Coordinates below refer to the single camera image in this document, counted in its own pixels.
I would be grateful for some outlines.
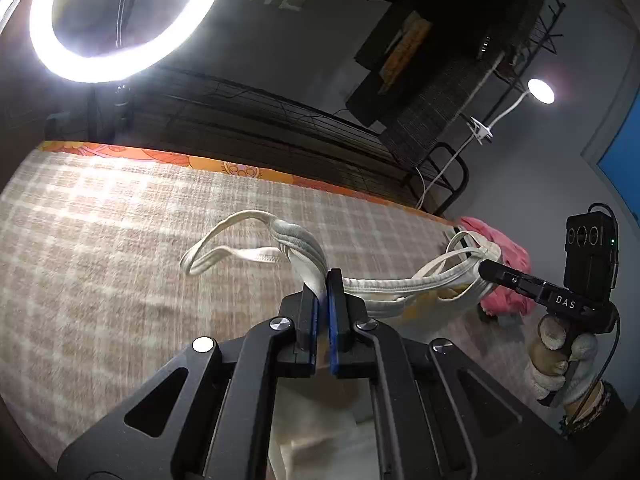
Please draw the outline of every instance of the bed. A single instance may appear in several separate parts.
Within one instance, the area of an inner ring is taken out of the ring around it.
[[[300,290],[289,267],[231,258],[199,278],[180,273],[188,247],[246,208],[305,226],[330,267],[363,278],[413,274],[454,232],[381,198],[255,166],[44,142],[0,195],[0,394],[49,464],[195,337],[241,336]],[[253,227],[217,242],[269,245]],[[438,334],[533,406],[520,328],[482,325],[471,311]]]

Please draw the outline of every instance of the pink cloth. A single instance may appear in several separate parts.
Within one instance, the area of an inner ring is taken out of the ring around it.
[[[469,216],[463,216],[460,219],[460,225],[466,230],[480,233],[487,240],[498,244],[502,250],[502,262],[505,265],[530,274],[531,260],[529,253],[498,231],[498,229],[494,229],[481,220]],[[486,313],[492,315],[510,314],[511,312],[528,314],[531,312],[535,302],[513,290],[498,286],[491,294],[480,301],[480,305]]]

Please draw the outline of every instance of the white bag handle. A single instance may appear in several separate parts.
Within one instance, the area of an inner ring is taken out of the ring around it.
[[[255,249],[217,246],[198,257],[209,240],[228,227],[247,219],[257,219],[265,224],[278,246]],[[454,249],[465,237],[477,247]],[[464,254],[467,255],[465,260],[450,269],[443,270],[447,260]],[[361,297],[367,312],[374,317],[398,316],[419,294],[438,288],[466,286],[466,289],[454,298],[436,298],[436,304],[439,306],[476,304],[494,288],[494,285],[480,277],[478,265],[485,259],[499,262],[500,254],[500,247],[481,234],[460,231],[449,241],[444,254],[425,264],[411,278],[402,280],[343,278],[344,290]],[[265,211],[253,209],[240,211],[219,222],[191,247],[180,260],[180,268],[188,276],[196,276],[228,256],[236,256],[251,262],[290,262],[295,272],[318,299],[323,303],[326,300],[325,279],[328,272],[326,257],[314,236],[302,226],[285,222]]]

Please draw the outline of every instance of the white glove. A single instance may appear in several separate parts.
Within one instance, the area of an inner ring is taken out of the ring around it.
[[[529,347],[530,361],[525,370],[525,382],[537,399],[544,399],[550,392],[556,392],[564,386],[564,374],[569,368],[569,363],[578,361],[574,376],[560,399],[567,411],[569,405],[573,405],[575,411],[575,403],[582,399],[593,380],[591,369],[598,353],[598,340],[593,334],[580,334],[571,345],[568,360],[559,351],[565,340],[566,330],[562,321],[549,314],[540,320],[538,338]],[[601,387],[599,384],[594,388],[591,396],[594,400],[599,398]],[[591,406],[594,404],[590,401],[585,404],[580,418],[590,411]]]

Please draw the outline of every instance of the ring light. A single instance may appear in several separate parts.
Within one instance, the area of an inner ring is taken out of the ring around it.
[[[53,73],[81,83],[120,81],[160,61],[178,48],[204,19],[215,0],[189,0],[175,21],[148,43],[112,54],[83,57],[67,50],[53,31],[54,0],[31,3],[31,42]]]

